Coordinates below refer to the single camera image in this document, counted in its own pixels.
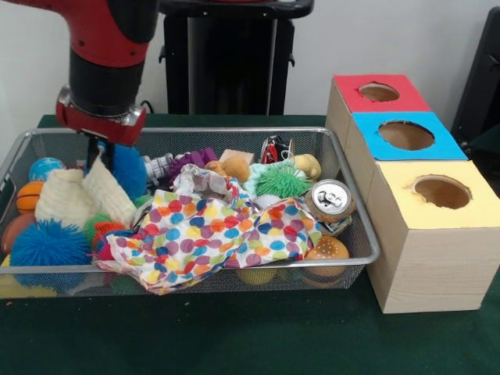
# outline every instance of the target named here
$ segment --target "red box top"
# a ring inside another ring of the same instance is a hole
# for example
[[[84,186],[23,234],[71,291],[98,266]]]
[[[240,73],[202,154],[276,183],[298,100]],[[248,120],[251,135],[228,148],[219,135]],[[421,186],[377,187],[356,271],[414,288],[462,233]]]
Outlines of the red box top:
[[[334,76],[351,113],[430,112],[430,107],[401,74]]]

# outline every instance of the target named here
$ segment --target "mesh basket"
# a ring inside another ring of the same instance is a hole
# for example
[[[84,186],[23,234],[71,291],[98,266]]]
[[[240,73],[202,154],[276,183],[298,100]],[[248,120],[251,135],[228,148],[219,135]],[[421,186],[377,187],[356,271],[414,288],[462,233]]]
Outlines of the mesh basket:
[[[166,152],[175,155],[207,146],[218,155],[224,149],[232,148],[254,152],[259,157],[263,140],[270,135],[293,138],[297,155],[310,153],[318,159],[322,168],[321,179],[338,179],[351,189],[358,209],[353,215],[352,225],[339,236],[351,258],[276,262],[250,270],[222,270],[177,293],[349,288],[364,266],[378,257],[377,239],[341,147],[337,138],[324,128],[149,128],[143,130],[136,146],[142,155],[151,158]],[[77,160],[84,160],[86,153],[87,138],[71,130],[34,130],[20,136],[0,170],[0,231],[3,233],[18,215],[13,197],[28,182],[28,170],[33,162],[51,156],[71,167],[77,164]],[[105,272],[94,266],[0,267],[0,298],[147,293],[131,277]]]

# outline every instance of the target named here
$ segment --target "colorful polka dot fabric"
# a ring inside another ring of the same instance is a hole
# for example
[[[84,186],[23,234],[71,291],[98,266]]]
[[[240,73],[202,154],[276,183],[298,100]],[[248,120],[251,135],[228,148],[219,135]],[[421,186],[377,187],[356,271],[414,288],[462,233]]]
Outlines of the colorful polka dot fabric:
[[[164,295],[197,284],[223,267],[303,259],[321,238],[319,225],[299,198],[259,212],[235,179],[198,168],[190,173],[195,174],[191,194],[158,190],[135,236],[107,237],[115,261],[96,264],[129,273],[148,291]],[[217,186],[220,198],[203,198],[211,186]]]

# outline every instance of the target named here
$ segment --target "wooden box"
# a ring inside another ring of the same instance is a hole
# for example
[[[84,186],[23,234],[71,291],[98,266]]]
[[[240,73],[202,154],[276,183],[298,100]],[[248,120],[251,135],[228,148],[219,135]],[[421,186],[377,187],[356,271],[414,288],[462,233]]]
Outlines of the wooden box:
[[[375,160],[467,160],[432,112],[353,113],[352,118],[345,157],[364,202]]]
[[[429,106],[406,76],[334,76],[326,127],[335,132],[344,148],[353,113],[429,111]]]
[[[384,313],[480,308],[500,264],[500,200],[472,162],[378,162],[366,207]]]

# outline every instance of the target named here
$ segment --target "white knit cloth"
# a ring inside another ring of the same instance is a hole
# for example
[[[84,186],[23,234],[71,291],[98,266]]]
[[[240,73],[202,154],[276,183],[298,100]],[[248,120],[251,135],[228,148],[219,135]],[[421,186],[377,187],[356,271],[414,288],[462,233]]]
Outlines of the white knit cloth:
[[[45,181],[37,203],[37,220],[61,221],[64,227],[76,225],[82,229],[97,212],[91,197],[82,188],[81,170],[53,170]]]
[[[130,225],[135,213],[135,205],[128,198],[125,190],[115,180],[97,158],[88,175],[82,182],[84,190],[94,199],[99,212],[107,214],[113,221]]]

